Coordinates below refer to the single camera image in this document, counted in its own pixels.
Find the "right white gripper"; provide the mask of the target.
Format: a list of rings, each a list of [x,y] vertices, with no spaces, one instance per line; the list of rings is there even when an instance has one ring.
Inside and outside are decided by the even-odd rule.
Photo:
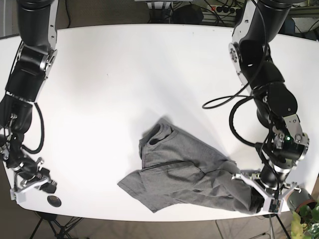
[[[43,168],[44,160],[39,157],[35,163],[35,173],[23,170],[21,166],[14,171],[13,187],[10,189],[12,201],[22,203],[26,201],[26,192],[31,189],[42,190],[46,193],[55,193],[57,182],[50,177],[50,171]]]

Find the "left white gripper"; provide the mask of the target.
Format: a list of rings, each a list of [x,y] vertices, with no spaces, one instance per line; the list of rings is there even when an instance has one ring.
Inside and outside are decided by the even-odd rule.
[[[260,172],[246,171],[233,174],[231,180],[241,180],[251,186],[251,201],[249,211],[253,214],[264,211],[272,214],[280,214],[284,201],[293,191],[301,192],[300,186],[296,182],[284,182],[282,188],[275,196],[276,190],[264,186],[260,178]]]

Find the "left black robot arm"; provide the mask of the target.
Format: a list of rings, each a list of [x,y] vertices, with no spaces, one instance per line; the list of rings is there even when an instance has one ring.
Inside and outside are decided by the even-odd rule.
[[[285,86],[285,80],[275,66],[269,43],[275,38],[293,6],[292,0],[247,0],[235,24],[229,54],[236,73],[248,91],[248,96],[237,102],[229,115],[232,133],[237,109],[249,100],[257,106],[257,117],[268,130],[264,142],[245,145],[256,149],[263,169],[254,174],[238,173],[240,179],[262,197],[262,210],[278,214],[285,197],[300,187],[286,183],[286,178],[305,158],[309,137],[302,130],[297,114],[295,96]]]

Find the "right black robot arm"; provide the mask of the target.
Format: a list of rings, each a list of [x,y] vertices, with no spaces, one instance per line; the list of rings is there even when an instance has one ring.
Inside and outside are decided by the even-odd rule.
[[[44,120],[37,103],[49,72],[56,59],[56,0],[17,1],[17,21],[21,42],[12,64],[0,102],[0,157],[14,172],[10,197],[18,204],[26,201],[26,193],[37,189],[48,194],[56,191],[57,183],[44,168],[43,159],[34,161],[30,155],[41,152],[44,145]],[[40,118],[40,143],[37,149],[23,144],[32,122],[32,111]]]

